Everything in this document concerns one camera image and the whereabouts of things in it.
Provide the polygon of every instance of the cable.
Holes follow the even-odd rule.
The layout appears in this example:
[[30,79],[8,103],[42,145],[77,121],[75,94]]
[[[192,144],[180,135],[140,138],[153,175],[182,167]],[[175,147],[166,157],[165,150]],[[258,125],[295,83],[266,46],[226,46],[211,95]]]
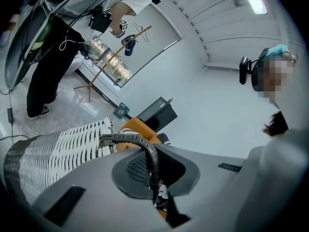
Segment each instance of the cable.
[[12,103],[11,103],[11,91],[9,91],[9,98],[10,98],[10,107],[12,107]]
[[66,35],[68,34],[70,28],[78,21],[78,19],[80,19],[84,14],[85,12],[93,5],[97,2],[98,0],[94,0],[90,5],[88,5],[87,8],[85,8],[74,20],[72,20],[69,24],[69,28],[67,30],[67,33]]
[[[9,91],[9,98],[10,98],[10,108],[12,108],[11,91]],[[12,140],[12,144],[14,144],[14,141],[13,141],[13,120],[11,121],[11,140]]]
[[3,93],[1,90],[0,90],[0,93],[1,93],[2,95],[8,95],[8,94],[10,94],[10,92],[8,92],[7,94],[5,94],[5,93]]
[[[68,28],[68,30],[67,30],[67,32],[66,32],[66,36],[65,36],[63,39],[56,41],[56,42],[55,42],[43,55],[41,55],[41,56],[40,56],[38,59],[36,59],[34,62],[31,62],[29,65],[34,64],[34,63],[40,61],[43,57],[46,56],[46,54],[47,54],[50,50],[52,50],[52,49],[59,43],[59,41],[62,41],[62,40],[64,40],[64,42],[62,42],[61,45],[59,46],[59,50],[60,50],[60,51],[63,51],[63,50],[66,48],[66,45],[67,45],[66,43],[67,43],[67,41],[72,41],[72,40],[67,40],[67,34],[68,34],[69,30],[70,30],[70,29],[72,28],[72,26],[77,22],[77,20],[80,19],[80,18],[85,14],[85,11],[86,11],[88,8],[90,8],[90,7],[91,7],[95,2],[97,2],[97,1],[98,1],[98,0],[95,0],[94,2],[92,2],[92,3],[91,3],[87,8],[85,8],[75,19],[73,19],[73,20],[70,22],[69,28]],[[72,41],[72,42],[77,43],[77,44],[90,43],[90,42],[75,42],[75,41]]]
[[8,139],[8,138],[13,138],[13,137],[25,137],[25,138],[30,139],[30,138],[27,137],[26,135],[16,135],[16,136],[8,136],[8,137],[1,138],[0,141],[5,140],[5,139]]
[[[10,107],[12,107],[11,92],[12,92],[12,90],[9,90],[9,92],[8,92],[7,94],[4,94],[4,93],[0,90],[0,93],[1,93],[1,94],[3,94],[3,95],[9,95]],[[16,136],[14,136],[14,135],[13,135],[13,122],[11,122],[11,136],[7,136],[7,137],[4,137],[4,138],[1,138],[0,141],[2,141],[2,140],[4,140],[4,139],[7,139],[7,138],[11,138],[12,144],[14,144],[13,138],[15,138],[15,137],[26,137],[26,138],[30,139],[29,137],[27,137],[27,136],[25,136],[25,135],[16,135]]]
[[64,49],[66,49],[67,41],[70,41],[70,42],[73,42],[73,43],[77,43],[77,44],[91,43],[91,42],[93,42],[96,38],[100,37],[102,34],[103,34],[103,33],[101,33],[99,36],[94,37],[91,41],[84,41],[84,42],[76,42],[76,41],[73,41],[73,40],[67,40],[67,39],[65,38],[65,41],[62,42],[62,43],[60,44],[60,46],[59,46],[59,51],[63,51]]
[[[29,23],[28,23],[28,26],[27,26],[27,38],[28,38],[28,34],[29,34],[29,25],[30,25],[30,23],[31,23],[31,21],[32,21],[32,17],[33,17],[34,11],[35,11],[36,7],[41,3],[41,1],[42,1],[42,0],[39,0],[39,1],[35,4],[33,10],[31,11],[32,15],[31,15],[31,18],[30,18]],[[29,63],[29,65],[32,65],[32,64],[34,64],[34,63],[39,62],[39,61],[40,61],[47,53],[49,53],[49,51],[50,51],[51,49],[53,49],[53,48],[56,46],[56,44],[57,44],[59,41],[61,41],[61,40],[56,41],[56,42],[55,42],[43,55],[41,55],[41,56],[40,56],[38,59],[36,59],[35,61]],[[24,55],[24,52],[23,52],[23,44],[24,44],[24,38],[22,39],[21,48],[22,48],[23,61],[25,61],[25,55]]]

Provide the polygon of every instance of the white wall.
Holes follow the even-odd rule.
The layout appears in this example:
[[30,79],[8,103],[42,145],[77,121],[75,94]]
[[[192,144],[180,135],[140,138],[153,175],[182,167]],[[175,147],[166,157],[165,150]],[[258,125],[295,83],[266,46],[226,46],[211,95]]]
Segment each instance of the white wall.
[[115,103],[137,116],[160,96],[174,98],[178,118],[165,127],[172,143],[202,153],[245,158],[269,138],[262,133],[276,108],[239,83],[238,72],[202,69],[206,55],[194,28],[169,0],[160,7],[183,34],[183,40],[138,72],[119,94],[95,83]]
[[[147,43],[142,36],[139,36],[137,39],[138,43],[136,43],[134,47],[132,56],[125,56],[124,50],[119,54],[122,61],[133,73],[136,73],[165,47],[179,40],[179,36],[175,30],[151,5],[148,5],[137,16],[124,16],[124,20],[128,22],[128,28],[125,36],[139,33],[133,23],[137,23],[143,28],[152,26],[152,28],[147,31],[149,43]],[[100,38],[113,52],[118,51],[118,49],[122,46],[121,40],[113,37],[108,30],[100,36]]]

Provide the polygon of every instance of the wooden tripod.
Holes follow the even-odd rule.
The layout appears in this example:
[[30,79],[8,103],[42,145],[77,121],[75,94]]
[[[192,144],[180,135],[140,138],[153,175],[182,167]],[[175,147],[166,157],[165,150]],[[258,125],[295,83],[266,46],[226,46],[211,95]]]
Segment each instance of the wooden tripod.
[[[147,30],[149,30],[150,28],[152,28],[152,26],[149,26],[147,28],[145,28],[143,31],[141,31],[140,33],[138,33],[137,35],[135,35],[134,38],[131,39],[131,41],[135,40],[137,37],[139,37],[142,33],[146,32]],[[97,79],[97,77],[101,74],[101,72],[105,69],[105,67],[110,63],[110,61],[112,61],[112,59],[114,57],[116,57],[125,47],[126,45],[129,43],[130,41],[126,42],[126,44],[124,44],[116,53],[114,53],[114,55],[107,61],[106,64],[104,64],[104,66],[102,68],[100,68],[98,74],[96,74],[96,76],[93,78],[93,80],[91,81],[91,83],[89,83],[86,86],[81,86],[81,87],[76,87],[74,88],[74,90],[79,89],[79,88],[83,88],[86,87],[89,90],[89,102],[90,102],[90,93],[91,93],[91,89],[93,86],[94,81]]]

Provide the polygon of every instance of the white shirt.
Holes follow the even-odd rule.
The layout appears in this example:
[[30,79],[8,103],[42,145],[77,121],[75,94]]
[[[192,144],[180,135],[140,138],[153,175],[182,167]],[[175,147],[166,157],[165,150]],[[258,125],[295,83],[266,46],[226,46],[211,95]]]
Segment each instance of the white shirt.
[[[147,5],[151,3],[152,0],[106,0],[105,2],[102,3],[102,7],[104,10],[108,10],[115,6],[116,4],[123,2],[126,5],[128,5],[132,9],[132,13],[129,15],[136,16],[139,12],[141,12]],[[67,19],[66,17],[60,16],[61,19],[63,19],[67,24],[69,24],[72,19]],[[88,25],[90,22],[90,16],[85,16],[81,19],[79,19],[73,26],[72,28],[79,32],[83,39],[88,42],[91,40],[94,30],[91,29]]]

